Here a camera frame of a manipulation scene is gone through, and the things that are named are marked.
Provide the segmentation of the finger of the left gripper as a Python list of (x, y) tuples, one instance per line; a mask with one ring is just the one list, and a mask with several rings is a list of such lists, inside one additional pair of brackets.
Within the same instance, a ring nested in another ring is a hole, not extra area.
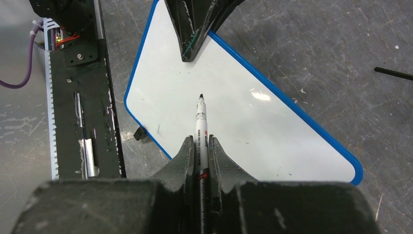
[(166, 0), (181, 59), (193, 62), (210, 30), (217, 31), (244, 0)]

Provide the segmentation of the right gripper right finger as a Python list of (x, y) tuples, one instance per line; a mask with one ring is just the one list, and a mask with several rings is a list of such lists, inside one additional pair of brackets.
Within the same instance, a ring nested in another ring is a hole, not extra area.
[(226, 154), (214, 135), (209, 136), (208, 143), (210, 190), (213, 194), (227, 194), (236, 185), (258, 182)]

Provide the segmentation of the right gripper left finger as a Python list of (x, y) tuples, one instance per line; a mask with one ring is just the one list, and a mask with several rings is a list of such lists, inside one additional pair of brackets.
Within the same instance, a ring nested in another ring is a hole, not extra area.
[(186, 137), (177, 155), (152, 175), (150, 180), (160, 182), (170, 192), (181, 191), (190, 194), (192, 190), (194, 150), (193, 136)]

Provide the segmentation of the black whiteboard marker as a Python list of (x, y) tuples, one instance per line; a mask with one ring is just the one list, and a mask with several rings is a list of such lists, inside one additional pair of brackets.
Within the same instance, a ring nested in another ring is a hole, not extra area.
[(208, 131), (207, 112), (203, 94), (200, 94), (195, 120), (195, 161), (194, 172), (196, 188), (195, 192), (195, 231), (197, 234), (208, 234), (210, 228), (208, 224), (208, 188), (209, 188), (209, 162), (208, 162)]

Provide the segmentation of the blue-framed whiteboard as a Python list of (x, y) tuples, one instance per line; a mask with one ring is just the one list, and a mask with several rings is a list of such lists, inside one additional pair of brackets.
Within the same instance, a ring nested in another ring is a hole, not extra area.
[(164, 1), (153, 2), (124, 97), (126, 110), (170, 158), (195, 132), (206, 102), (208, 133), (261, 181), (358, 185), (361, 163), (214, 32), (194, 62), (181, 60)]

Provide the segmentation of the silver microphone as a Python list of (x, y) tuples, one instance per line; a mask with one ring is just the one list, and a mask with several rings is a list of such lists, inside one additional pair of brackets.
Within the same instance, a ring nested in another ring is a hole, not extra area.
[(374, 71), (379, 72), (379, 73), (383, 73), (383, 74), (386, 74), (386, 75), (390, 75), (390, 76), (394, 76), (394, 77), (398, 77), (398, 78), (413, 81), (413, 76), (410, 75), (410, 74), (406, 74), (406, 73), (402, 73), (402, 72), (398, 72), (398, 71), (394, 71), (394, 70), (389, 70), (389, 69), (385, 69), (385, 68), (381, 68), (381, 67), (375, 67)]

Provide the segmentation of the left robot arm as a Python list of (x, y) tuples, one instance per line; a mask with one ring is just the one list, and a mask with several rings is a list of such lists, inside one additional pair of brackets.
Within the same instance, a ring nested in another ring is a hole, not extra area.
[[(210, 30), (217, 31), (240, 0), (166, 0), (183, 62), (195, 60)], [(32, 0), (33, 11), (52, 18), (68, 33), (80, 33), (90, 20), (78, 0)]]

